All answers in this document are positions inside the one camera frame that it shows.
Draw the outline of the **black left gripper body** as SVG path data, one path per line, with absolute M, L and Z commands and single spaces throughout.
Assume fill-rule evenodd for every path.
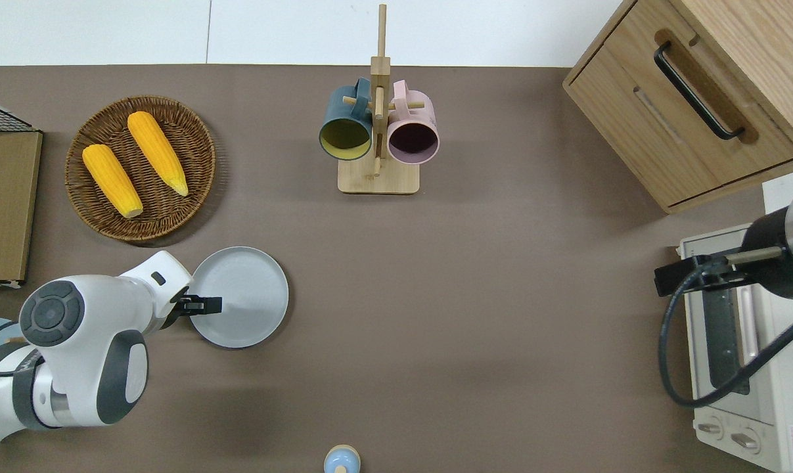
M 177 318 L 183 316 L 184 312 L 186 312 L 186 309 L 184 308 L 184 305 L 186 305 L 186 303 L 188 303 L 188 297 L 181 296 L 180 298 L 178 298 L 173 309 L 171 309 L 168 316 L 166 317 L 166 320 L 162 324 L 162 329 L 166 329 L 170 327 L 171 325 L 174 324 Z

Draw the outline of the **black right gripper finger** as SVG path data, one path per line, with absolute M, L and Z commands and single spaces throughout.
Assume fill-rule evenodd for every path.
M 678 286 L 697 267 L 702 265 L 702 258 L 685 258 L 654 270 L 654 285 L 659 297 L 672 296 Z

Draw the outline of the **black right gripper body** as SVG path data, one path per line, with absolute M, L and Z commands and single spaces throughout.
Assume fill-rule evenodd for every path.
M 728 254 L 702 254 L 714 266 L 700 276 L 697 287 L 719 290 L 758 284 L 770 293 L 793 300 L 793 207 L 764 215 L 745 231 L 740 246 Z

